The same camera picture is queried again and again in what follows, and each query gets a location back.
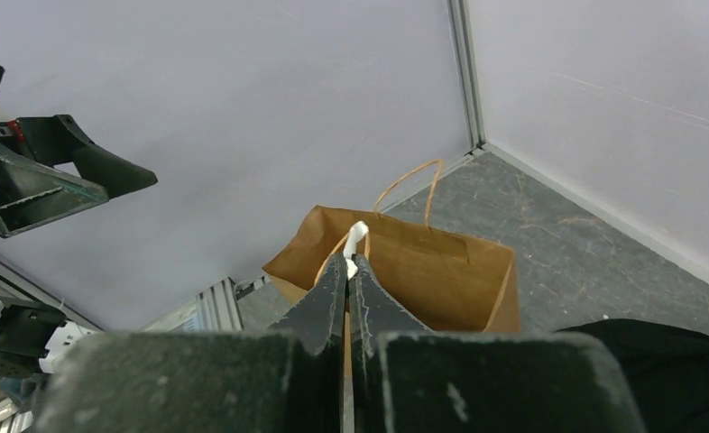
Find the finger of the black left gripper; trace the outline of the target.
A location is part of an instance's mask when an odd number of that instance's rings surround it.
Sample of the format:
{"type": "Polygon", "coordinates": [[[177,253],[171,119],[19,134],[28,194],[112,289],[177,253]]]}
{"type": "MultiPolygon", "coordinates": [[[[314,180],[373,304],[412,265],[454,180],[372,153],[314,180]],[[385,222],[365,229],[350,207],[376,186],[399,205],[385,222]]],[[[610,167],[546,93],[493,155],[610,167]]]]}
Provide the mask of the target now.
{"type": "Polygon", "coordinates": [[[81,179],[102,187],[111,199],[158,182],[153,171],[97,145],[70,115],[18,117],[16,126],[31,159],[52,168],[71,163],[81,179]]]}
{"type": "Polygon", "coordinates": [[[109,201],[106,190],[22,154],[0,125],[0,237],[9,238],[109,201]]]}

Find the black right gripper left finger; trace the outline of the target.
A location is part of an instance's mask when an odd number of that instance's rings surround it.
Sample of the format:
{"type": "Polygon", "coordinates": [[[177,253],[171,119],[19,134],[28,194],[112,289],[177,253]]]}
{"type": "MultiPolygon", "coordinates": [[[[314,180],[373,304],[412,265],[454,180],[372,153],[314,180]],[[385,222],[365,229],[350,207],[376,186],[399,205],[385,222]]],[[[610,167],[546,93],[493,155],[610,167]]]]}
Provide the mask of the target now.
{"type": "Polygon", "coordinates": [[[51,378],[36,432],[338,432],[347,262],[264,331],[102,333],[51,378]]]}

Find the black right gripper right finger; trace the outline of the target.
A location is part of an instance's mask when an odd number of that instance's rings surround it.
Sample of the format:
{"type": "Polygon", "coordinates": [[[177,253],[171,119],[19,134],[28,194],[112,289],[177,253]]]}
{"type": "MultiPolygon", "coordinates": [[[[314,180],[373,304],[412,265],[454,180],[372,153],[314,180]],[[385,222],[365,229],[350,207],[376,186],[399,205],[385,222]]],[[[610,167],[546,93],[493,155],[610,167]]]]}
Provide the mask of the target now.
{"type": "Polygon", "coordinates": [[[642,432],[622,369],[575,332],[435,332],[350,262],[358,432],[642,432]]]}

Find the brown paper bag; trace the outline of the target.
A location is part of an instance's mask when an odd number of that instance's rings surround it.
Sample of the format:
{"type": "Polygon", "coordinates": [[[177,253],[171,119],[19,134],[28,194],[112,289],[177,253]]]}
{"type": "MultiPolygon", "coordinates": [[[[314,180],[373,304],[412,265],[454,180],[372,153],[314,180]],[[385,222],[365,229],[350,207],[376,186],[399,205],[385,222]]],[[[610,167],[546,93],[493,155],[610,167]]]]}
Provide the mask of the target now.
{"type": "Polygon", "coordinates": [[[518,332],[515,252],[493,241],[371,211],[313,207],[287,245],[263,266],[291,302],[314,285],[350,227],[369,226],[368,260],[380,284],[428,327],[518,332]]]}

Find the white paper-wrapped straw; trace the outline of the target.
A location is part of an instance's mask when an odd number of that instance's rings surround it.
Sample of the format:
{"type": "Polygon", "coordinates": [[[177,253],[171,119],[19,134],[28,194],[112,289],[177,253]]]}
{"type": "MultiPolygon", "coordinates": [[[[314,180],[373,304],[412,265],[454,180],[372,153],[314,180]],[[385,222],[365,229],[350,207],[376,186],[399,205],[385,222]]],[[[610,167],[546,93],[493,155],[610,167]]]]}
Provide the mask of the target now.
{"type": "Polygon", "coordinates": [[[364,241],[363,255],[368,258],[371,252],[371,238],[369,235],[369,226],[364,221],[358,221],[353,224],[347,233],[342,254],[345,257],[346,277],[351,280],[358,272],[358,266],[355,264],[355,256],[357,254],[357,245],[364,241]]]}

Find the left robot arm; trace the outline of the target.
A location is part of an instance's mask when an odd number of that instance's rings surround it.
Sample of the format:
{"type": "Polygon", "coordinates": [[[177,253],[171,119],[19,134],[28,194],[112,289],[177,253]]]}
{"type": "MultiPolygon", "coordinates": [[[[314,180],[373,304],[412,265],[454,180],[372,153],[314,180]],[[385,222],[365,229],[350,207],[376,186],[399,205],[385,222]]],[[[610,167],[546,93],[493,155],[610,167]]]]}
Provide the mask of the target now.
{"type": "MultiPolygon", "coordinates": [[[[7,239],[147,189],[156,174],[96,144],[71,115],[0,122],[0,237],[7,239]]],[[[91,330],[40,300],[0,296],[0,380],[54,373],[91,330]]],[[[21,393],[0,401],[21,408],[21,393]]]]}

